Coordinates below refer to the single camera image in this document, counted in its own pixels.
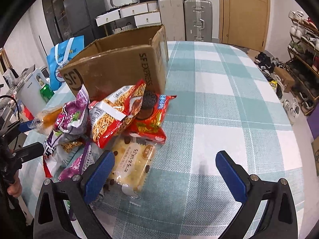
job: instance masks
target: table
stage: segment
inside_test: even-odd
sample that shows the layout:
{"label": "table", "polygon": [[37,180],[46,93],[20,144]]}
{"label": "table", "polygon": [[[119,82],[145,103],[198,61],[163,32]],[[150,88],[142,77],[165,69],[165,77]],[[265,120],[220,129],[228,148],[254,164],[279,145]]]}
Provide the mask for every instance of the table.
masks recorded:
{"label": "table", "polygon": [[[215,166],[225,150],[249,174],[288,180],[300,230],[303,172],[296,138],[275,92],[253,61],[224,44],[168,42],[163,123],[166,144],[159,149],[143,189],[141,207],[107,193],[95,211],[113,238],[218,238],[240,207]],[[52,107],[74,99],[66,85]],[[31,131],[26,145],[44,141]],[[44,181],[41,158],[23,164],[23,198],[34,214]],[[261,207],[247,235],[261,218]]]}

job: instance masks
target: blue shopping bag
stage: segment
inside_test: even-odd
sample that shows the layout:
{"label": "blue shopping bag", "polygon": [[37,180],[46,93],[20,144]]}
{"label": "blue shopping bag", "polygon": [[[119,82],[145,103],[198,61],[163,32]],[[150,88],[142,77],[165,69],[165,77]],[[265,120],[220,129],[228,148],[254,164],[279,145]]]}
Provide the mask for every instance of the blue shopping bag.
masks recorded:
{"label": "blue shopping bag", "polygon": [[84,49],[84,36],[73,37],[57,44],[50,50],[47,63],[50,68],[50,87],[58,90],[64,82],[59,70]]}

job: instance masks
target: cardboard box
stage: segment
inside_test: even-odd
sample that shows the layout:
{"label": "cardboard box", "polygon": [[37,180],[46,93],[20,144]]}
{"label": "cardboard box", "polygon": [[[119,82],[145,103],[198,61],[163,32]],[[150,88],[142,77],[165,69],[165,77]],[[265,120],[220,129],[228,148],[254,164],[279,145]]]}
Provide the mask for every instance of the cardboard box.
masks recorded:
{"label": "cardboard box", "polygon": [[311,143],[311,146],[312,146],[312,150],[313,150],[313,152],[314,152],[317,176],[319,176],[319,137],[317,137],[317,138]]}
{"label": "cardboard box", "polygon": [[295,84],[295,80],[283,68],[275,67],[274,72],[276,75],[278,75],[280,77],[280,79],[283,79],[282,84],[287,86],[285,88],[284,92],[289,93],[292,86],[294,86],[294,84]]}
{"label": "cardboard box", "polygon": [[101,100],[144,79],[146,89],[163,94],[168,50],[163,25],[137,28],[98,39],[60,70],[76,95],[85,85],[91,100]]}

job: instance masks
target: suitcase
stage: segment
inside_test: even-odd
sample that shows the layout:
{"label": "suitcase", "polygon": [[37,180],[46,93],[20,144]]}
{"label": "suitcase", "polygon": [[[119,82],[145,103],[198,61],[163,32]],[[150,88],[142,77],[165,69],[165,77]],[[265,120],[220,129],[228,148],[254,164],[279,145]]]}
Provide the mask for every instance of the suitcase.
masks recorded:
{"label": "suitcase", "polygon": [[184,0],[159,0],[167,41],[185,41]]}
{"label": "suitcase", "polygon": [[212,3],[207,0],[186,0],[184,11],[186,40],[212,42]]}

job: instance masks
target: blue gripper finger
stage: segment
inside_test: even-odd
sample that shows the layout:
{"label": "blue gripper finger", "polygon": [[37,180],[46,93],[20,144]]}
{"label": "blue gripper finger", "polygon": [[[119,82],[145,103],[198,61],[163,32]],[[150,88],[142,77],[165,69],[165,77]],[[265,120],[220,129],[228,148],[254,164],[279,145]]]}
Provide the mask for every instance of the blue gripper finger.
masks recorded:
{"label": "blue gripper finger", "polygon": [[111,151],[108,152],[108,154],[100,163],[95,163],[98,165],[95,167],[95,170],[93,171],[92,175],[89,177],[83,188],[83,200],[86,204],[90,204],[97,198],[107,177],[114,167],[114,163],[115,157],[113,152]]}
{"label": "blue gripper finger", "polygon": [[246,202],[247,188],[239,174],[235,171],[235,166],[233,166],[235,163],[232,161],[232,159],[225,151],[220,151],[217,153],[215,161],[216,167],[223,177],[234,199],[237,202]]}

